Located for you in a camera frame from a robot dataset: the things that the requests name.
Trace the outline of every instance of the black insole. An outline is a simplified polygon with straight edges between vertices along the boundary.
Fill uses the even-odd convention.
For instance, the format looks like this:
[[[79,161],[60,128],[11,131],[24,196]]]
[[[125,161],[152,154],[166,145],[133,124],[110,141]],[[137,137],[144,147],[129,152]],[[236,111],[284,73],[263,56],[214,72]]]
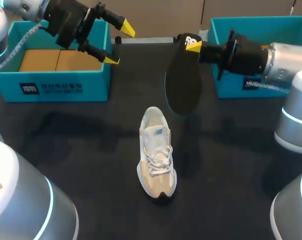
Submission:
[[[187,43],[202,39],[195,34],[180,35],[179,46],[170,62],[165,76],[167,102],[175,113],[190,114],[197,106],[202,93],[202,81],[198,66],[198,53],[186,51]]]

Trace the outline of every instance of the shoe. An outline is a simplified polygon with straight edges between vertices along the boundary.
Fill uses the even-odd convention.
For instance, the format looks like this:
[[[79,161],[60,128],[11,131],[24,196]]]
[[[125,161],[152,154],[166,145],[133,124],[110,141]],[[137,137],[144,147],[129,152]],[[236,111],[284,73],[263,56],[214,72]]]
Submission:
[[[171,131],[157,107],[148,108],[142,119],[140,151],[137,175],[146,193],[154,199],[171,197],[177,184]]]

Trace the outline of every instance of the new balance logo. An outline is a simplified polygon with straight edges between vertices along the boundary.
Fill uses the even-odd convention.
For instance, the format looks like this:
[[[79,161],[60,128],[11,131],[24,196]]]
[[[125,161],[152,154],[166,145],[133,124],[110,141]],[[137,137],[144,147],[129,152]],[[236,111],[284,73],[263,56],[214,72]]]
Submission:
[[[187,36],[185,39],[185,45],[191,45],[197,43],[196,39]]]
[[[155,131],[154,135],[160,135],[160,134],[162,134],[162,132],[163,132],[163,129],[158,129]]]

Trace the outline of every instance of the teal box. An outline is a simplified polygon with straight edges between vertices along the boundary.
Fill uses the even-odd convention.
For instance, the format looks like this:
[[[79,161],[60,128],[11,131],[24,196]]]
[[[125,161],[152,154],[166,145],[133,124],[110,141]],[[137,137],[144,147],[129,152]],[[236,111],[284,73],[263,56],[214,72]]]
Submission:
[[[11,53],[21,38],[35,24],[30,21],[15,21],[8,34],[8,52]],[[38,30],[22,46],[18,54],[0,71],[0,92],[6,102],[103,102],[107,101],[111,66],[102,64],[100,70],[93,71],[46,71],[19,72],[26,50],[63,49],[55,44],[52,37]],[[108,23],[96,20],[88,37],[91,45],[112,52]],[[77,49],[74,43],[69,48]]]
[[[302,16],[212,18],[208,42],[225,44],[231,28],[236,33],[245,35],[249,40],[258,41],[262,45],[284,43],[302,46]],[[267,88],[242,90],[245,76],[225,71],[221,80],[217,81],[218,67],[212,64],[211,68],[219,98],[268,98],[287,95]],[[260,75],[248,76],[248,78],[263,83]]]

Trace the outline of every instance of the cardboard box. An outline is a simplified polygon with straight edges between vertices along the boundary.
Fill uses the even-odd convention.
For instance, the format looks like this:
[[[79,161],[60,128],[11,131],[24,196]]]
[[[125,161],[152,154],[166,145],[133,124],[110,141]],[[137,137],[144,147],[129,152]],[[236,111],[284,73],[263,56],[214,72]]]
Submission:
[[[99,71],[102,63],[76,50],[26,50],[19,72]]]
[[[35,24],[15,21],[8,34],[11,53]],[[111,65],[100,63],[87,53],[64,50],[52,37],[38,30],[0,71],[0,92],[6,102],[103,102],[109,94]],[[88,36],[90,44],[112,53],[108,23],[96,20]]]

